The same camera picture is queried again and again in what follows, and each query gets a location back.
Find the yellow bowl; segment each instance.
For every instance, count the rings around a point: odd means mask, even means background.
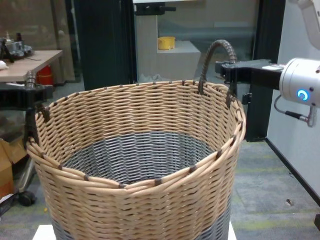
[[[174,36],[162,36],[158,38],[159,50],[170,50],[176,47],[176,38]]]

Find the cardboard box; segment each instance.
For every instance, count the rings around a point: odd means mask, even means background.
[[[14,193],[14,177],[11,162],[0,144],[0,199]]]
[[[10,142],[7,142],[0,138],[0,144],[2,145],[9,161],[12,164],[16,164],[27,155],[23,144],[22,134],[16,135],[13,139],[10,140]]]

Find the wooden table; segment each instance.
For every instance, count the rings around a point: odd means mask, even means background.
[[[37,73],[45,66],[62,56],[61,50],[35,51],[28,58],[16,60],[14,63],[6,61],[8,69],[0,70],[0,82],[24,82],[28,71]]]

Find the white wall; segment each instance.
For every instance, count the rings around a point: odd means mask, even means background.
[[[176,12],[166,12],[159,21],[189,28],[255,27],[258,0],[197,0],[167,3]]]
[[[299,7],[287,0],[278,62],[286,64],[293,58],[320,60],[320,51],[308,39]],[[279,91],[274,91],[273,100],[278,95]],[[309,111],[307,106],[283,99],[279,101],[279,107],[305,115]],[[315,128],[309,128],[306,123],[272,108],[268,138],[320,196],[320,121],[317,121]]]

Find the gray carpet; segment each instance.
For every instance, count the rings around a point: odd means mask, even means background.
[[[51,224],[37,176],[29,190],[36,204],[15,204],[1,217],[1,240],[32,240],[38,225]],[[320,208],[265,142],[242,144],[231,211],[237,240],[320,240],[317,213]]]

